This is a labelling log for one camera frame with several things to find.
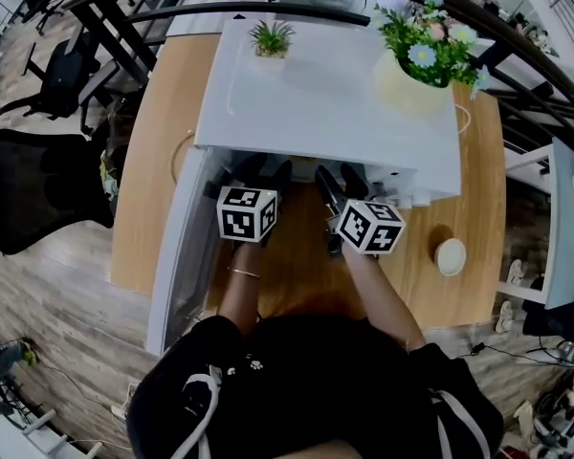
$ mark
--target wooden table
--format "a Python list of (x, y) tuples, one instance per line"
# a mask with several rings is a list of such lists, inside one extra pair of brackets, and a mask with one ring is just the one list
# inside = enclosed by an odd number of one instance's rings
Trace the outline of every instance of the wooden table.
[[(170, 169), (178, 177), (188, 147), (180, 144), (196, 127), (217, 43), (216, 35), (171, 37), (153, 72), (121, 183), (113, 241), (112, 280), (117, 285), (152, 293), (174, 192)], [(497, 103), (485, 94), (470, 102), (469, 91), (461, 87), (454, 95), (473, 115), (460, 138), (462, 195), (404, 211), (407, 231), (395, 252), (381, 259), (389, 279), (424, 327), (488, 319), (502, 255), (505, 174)], [(461, 126), (464, 118), (458, 116)], [(326, 255), (325, 216), (313, 185), (290, 188), (266, 251), (262, 315), (301, 311), (362, 315), (343, 262)], [(468, 250), (464, 271), (453, 278), (442, 276), (431, 258), (431, 247), (450, 235), (459, 237)], [(227, 271), (221, 269), (228, 258), (229, 251), (224, 250), (210, 290), (211, 304), (222, 294)]]
[[(402, 211), (407, 229), (383, 270), (424, 327), (455, 326), (489, 319), (496, 298), (506, 220), (504, 147), (497, 101), (466, 87), (453, 88), (455, 102), (472, 114), (461, 134), (461, 195), (429, 208)], [(464, 119), (459, 114), (459, 127)], [(467, 261), (455, 277), (433, 263), (435, 247), (454, 236), (466, 246)]]
[(111, 282), (151, 296), (164, 226), (219, 35), (170, 37), (149, 80), (123, 169)]

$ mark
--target small succulent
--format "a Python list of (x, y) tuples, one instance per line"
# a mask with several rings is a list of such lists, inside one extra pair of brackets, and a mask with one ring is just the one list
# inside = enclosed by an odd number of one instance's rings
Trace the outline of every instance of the small succulent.
[(286, 22), (274, 22), (272, 27), (260, 20), (250, 31), (255, 53), (258, 56), (285, 57), (291, 44), (294, 29)]

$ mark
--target white stripe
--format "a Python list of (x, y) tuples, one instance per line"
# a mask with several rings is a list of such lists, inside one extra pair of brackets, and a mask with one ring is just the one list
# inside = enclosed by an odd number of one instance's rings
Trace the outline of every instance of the white stripe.
[(451, 444), (449, 443), (449, 436), (447, 435), (447, 430), (444, 428), (444, 424), (442, 423), (442, 420), (440, 420), (440, 417), (438, 417), (438, 436), (440, 437), (442, 459), (453, 459)]
[(198, 459), (210, 459), (209, 439), (206, 433), (203, 433), (198, 441)]
[(191, 432), (191, 435), (187, 437), (185, 442), (181, 444), (179, 448), (176, 449), (174, 454), (170, 459), (184, 459), (188, 455), (189, 451), (195, 446), (195, 444), (200, 440), (200, 437), (204, 434), (207, 425), (210, 422), (210, 418), (214, 413), (215, 408), (219, 403), (219, 385), (221, 384), (221, 373), (214, 366), (210, 365), (210, 376), (208, 374), (194, 374), (183, 386), (183, 389), (191, 383), (205, 383), (210, 390), (210, 404), (207, 414), (204, 416), (202, 421), (198, 426)]
[(478, 426), (478, 423), (472, 415), (468, 412), (468, 410), (461, 404), (455, 396), (447, 391), (438, 391), (438, 394), (442, 396), (444, 402), (451, 408), (453, 413), (457, 416), (459, 420), (461, 420), (464, 425), (470, 429), (470, 432), (476, 438), (478, 445), (480, 446), (480, 450), (482, 452), (482, 456), (484, 459), (491, 459), (491, 451), (489, 451), (489, 443), (487, 442), (487, 437)]

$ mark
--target yellow flower pot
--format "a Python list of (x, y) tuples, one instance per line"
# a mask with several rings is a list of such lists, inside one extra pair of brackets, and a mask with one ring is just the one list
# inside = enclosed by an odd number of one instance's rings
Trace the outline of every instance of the yellow flower pot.
[(442, 109), (452, 96), (450, 86), (432, 87), (407, 74), (391, 50), (383, 53), (372, 73), (381, 100), (416, 117)]

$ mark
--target flower pot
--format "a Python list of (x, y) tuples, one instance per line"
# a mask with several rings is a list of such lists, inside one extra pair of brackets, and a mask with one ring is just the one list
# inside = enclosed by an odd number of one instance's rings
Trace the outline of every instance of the flower pot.
[(285, 56), (287, 52), (276, 55), (265, 55), (255, 48), (254, 62), (255, 65), (263, 72), (280, 73), (285, 68)]
[(442, 109), (452, 96), (450, 86), (432, 87), (407, 74), (393, 51), (387, 50), (374, 65), (374, 86), (382, 101), (416, 117)]

